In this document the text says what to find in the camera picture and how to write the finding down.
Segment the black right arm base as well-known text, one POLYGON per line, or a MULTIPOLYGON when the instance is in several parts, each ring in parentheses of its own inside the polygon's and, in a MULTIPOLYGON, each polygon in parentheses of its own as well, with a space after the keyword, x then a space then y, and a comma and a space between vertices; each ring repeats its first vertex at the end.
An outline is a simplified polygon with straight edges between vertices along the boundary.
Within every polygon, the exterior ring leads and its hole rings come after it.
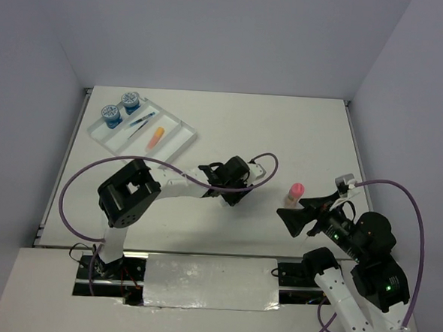
POLYGON ((280 304, 315 306, 325 297, 299 262, 278 262, 270 274, 278 280, 280 304))

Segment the blue ink refill pen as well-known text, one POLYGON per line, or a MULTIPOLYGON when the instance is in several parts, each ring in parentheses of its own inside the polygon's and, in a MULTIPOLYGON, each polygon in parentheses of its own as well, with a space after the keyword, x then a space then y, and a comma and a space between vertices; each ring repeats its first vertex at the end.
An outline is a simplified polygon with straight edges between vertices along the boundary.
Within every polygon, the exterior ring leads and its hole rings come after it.
POLYGON ((145 116, 140 117, 139 119, 134 120, 133 122, 131 122, 130 124, 128 124, 131 127, 134 127, 135 125, 141 123, 141 122, 145 122, 146 120, 150 119, 151 117, 153 117, 155 115, 155 112, 151 112, 145 116))

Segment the blue slime jar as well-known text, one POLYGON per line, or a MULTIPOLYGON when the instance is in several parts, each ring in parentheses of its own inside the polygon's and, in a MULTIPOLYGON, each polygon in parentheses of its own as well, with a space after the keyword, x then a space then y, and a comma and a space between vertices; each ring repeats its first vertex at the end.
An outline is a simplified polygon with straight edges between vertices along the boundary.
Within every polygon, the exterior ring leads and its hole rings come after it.
POLYGON ((101 108, 101 116, 106 123, 106 126, 110 129, 114 129, 122 121, 119 108, 113 104, 101 108))
POLYGON ((121 103, 125 112, 131 115, 134 111, 140 108, 140 96, 137 92, 126 92, 121 96, 121 103))

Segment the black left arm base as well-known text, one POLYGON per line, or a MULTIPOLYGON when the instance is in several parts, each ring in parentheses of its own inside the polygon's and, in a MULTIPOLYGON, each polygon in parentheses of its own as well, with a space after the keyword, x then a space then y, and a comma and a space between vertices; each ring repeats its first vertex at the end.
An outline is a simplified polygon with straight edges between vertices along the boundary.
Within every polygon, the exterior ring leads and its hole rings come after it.
POLYGON ((141 306, 147 258, 125 256, 103 265, 94 256, 95 250, 95 246, 82 243, 76 243, 70 248, 68 257, 77 264, 72 295, 112 297, 128 306, 141 306))

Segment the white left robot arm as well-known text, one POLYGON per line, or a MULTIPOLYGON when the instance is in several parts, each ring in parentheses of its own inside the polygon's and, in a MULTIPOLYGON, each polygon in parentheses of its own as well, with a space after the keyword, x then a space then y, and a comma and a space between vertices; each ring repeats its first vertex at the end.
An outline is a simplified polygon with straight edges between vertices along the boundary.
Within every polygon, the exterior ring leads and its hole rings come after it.
POLYGON ((122 269, 128 228, 137 222, 152 202, 162 198, 217 198, 233 207, 267 172, 259 164, 244 162, 239 156, 226 163, 199 165, 180 174, 169 169, 151 169, 135 159, 99 186, 99 207, 107 217, 103 247, 95 269, 106 279, 119 275, 122 269))

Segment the orange highlighter marker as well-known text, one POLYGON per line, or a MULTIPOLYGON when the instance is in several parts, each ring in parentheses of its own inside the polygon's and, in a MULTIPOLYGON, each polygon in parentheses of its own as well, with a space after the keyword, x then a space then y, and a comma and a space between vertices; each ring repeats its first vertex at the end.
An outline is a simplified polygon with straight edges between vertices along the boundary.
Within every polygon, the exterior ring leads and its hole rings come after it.
POLYGON ((163 127, 158 127, 157 130, 155 130, 153 136, 151 137, 148 145, 146 145, 146 150, 153 149, 156 146, 156 144, 160 141, 163 134, 165 134, 165 129, 163 127))

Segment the dark blue gel pen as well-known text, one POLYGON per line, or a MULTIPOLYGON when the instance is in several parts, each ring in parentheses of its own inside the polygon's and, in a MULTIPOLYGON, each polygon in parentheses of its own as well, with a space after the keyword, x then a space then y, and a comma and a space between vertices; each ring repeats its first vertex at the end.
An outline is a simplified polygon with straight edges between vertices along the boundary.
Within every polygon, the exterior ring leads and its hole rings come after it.
POLYGON ((134 131, 130 136, 128 136, 128 139, 129 138, 131 139, 133 136, 135 136, 135 134, 138 133, 138 131, 141 130, 141 128, 144 127, 145 125, 146 125, 146 123, 140 125, 136 131, 134 131))

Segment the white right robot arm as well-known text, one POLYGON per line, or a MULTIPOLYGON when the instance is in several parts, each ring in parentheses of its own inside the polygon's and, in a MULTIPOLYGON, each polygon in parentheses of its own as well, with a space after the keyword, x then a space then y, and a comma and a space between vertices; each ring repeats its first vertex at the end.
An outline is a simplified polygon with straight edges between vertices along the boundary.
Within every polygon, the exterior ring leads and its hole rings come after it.
POLYGON ((396 244, 392 226, 380 213, 366 212, 359 219, 350 219, 345 205, 352 202, 335 192, 302 199, 300 207, 276 212, 292 237, 312 223, 309 237, 326 235, 354 260, 351 278, 369 315, 363 314, 330 249, 321 247, 303 255, 302 279, 323 291, 345 332, 408 332, 405 318, 412 297, 406 274, 391 255, 396 244))

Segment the pink capped bottle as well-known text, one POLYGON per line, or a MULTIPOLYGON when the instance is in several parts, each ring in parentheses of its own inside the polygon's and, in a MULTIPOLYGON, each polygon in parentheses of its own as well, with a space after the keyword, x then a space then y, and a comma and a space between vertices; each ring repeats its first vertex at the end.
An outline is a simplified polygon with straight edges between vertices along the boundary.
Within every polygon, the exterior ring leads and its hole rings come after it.
POLYGON ((299 200, 304 194, 304 185, 301 183, 293 184, 284 199, 284 206, 288 209, 297 207, 299 200))

